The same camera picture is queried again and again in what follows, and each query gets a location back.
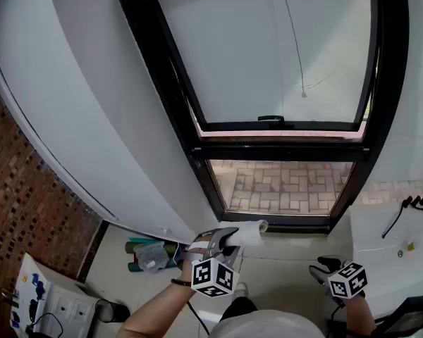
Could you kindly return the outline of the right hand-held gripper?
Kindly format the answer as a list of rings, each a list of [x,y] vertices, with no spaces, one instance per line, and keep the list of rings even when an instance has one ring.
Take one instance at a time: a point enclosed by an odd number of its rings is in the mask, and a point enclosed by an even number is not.
[[[322,265],[344,265],[346,257],[341,255],[325,255],[317,258]],[[309,266],[310,275],[317,282],[326,282],[331,289],[331,295],[340,299],[351,299],[367,286],[367,274],[364,267],[357,263],[350,263],[334,274],[330,275],[315,265]]]

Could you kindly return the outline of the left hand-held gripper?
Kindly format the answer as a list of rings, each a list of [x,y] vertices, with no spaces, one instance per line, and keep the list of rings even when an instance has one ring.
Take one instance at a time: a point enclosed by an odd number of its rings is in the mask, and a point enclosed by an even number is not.
[[[228,239],[238,231],[237,227],[224,227],[209,230],[204,237],[209,239],[205,248],[205,261],[192,262],[191,288],[208,297],[221,297],[233,294],[239,274],[233,270],[241,246],[228,243]]]

